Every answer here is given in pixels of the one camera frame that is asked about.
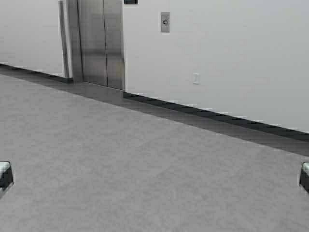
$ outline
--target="baseboard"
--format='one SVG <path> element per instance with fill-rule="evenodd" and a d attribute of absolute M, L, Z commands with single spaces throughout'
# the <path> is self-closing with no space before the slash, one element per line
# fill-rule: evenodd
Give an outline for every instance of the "baseboard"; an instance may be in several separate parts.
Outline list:
<path fill-rule="evenodd" d="M 191 115 L 210 118 L 216 121 L 221 121 L 221 122 L 257 130 L 257 131 L 262 131 L 262 132 L 275 134 L 278 136 L 283 136 L 283 137 L 287 137 L 287 138 L 291 138 L 295 140 L 309 142 L 309 134 L 301 132 L 301 131 L 297 131 L 297 130 L 296 131 L 290 130 L 287 128 L 272 126 L 272 125 L 261 123 L 261 122 L 250 121 L 247 119 L 219 114 L 219 113 L 212 112 L 212 111 L 201 110 L 198 108 L 184 106 L 184 105 L 180 105 L 176 103 L 170 103 L 168 101 L 162 101 L 158 99 L 144 97 L 141 95 L 132 94 L 132 93 L 128 93 L 125 91 L 123 92 L 123 97 L 126 99 L 135 100 L 138 102 L 143 102 L 143 103 L 147 103 L 151 105 L 156 105 L 159 107 L 163 107 L 163 108 L 167 108 L 167 109 L 171 109 L 171 110 L 175 110 L 175 111 L 179 111 L 179 112 L 183 112 L 183 113 L 187 113 Z"/>
<path fill-rule="evenodd" d="M 11 70 L 24 70 L 27 73 L 36 74 L 39 77 L 43 77 L 43 78 L 47 78 L 47 79 L 51 79 L 51 80 L 55 80 L 55 81 L 60 81 L 60 82 L 63 82 L 63 83 L 73 83 L 73 78 L 71 78 L 71 77 L 70 78 L 64 78 L 64 77 L 61 77 L 61 76 L 50 75 L 50 74 L 46 74 L 46 73 L 43 73 L 43 72 L 37 72 L 37 71 L 29 70 L 29 69 L 18 68 L 18 67 L 6 65 L 6 64 L 0 64 L 0 66 L 6 67 L 6 68 L 11 69 Z"/>

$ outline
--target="stainless steel elevator door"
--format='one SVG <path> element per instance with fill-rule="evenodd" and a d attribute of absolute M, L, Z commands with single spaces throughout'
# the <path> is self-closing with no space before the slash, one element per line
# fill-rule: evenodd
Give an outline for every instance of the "stainless steel elevator door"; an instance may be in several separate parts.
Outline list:
<path fill-rule="evenodd" d="M 121 7 L 120 0 L 104 0 L 108 86 L 117 89 L 124 76 Z"/>
<path fill-rule="evenodd" d="M 120 0 L 78 0 L 84 81 L 123 89 Z"/>
<path fill-rule="evenodd" d="M 107 86 L 103 0 L 78 0 L 84 81 Z"/>

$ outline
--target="hallway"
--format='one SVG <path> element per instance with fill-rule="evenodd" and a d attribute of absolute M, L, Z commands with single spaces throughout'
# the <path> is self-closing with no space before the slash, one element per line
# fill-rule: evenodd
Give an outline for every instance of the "hallway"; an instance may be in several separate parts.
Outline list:
<path fill-rule="evenodd" d="M 198 119 L 0 66 L 2 230 L 307 231 L 308 143 Z"/>

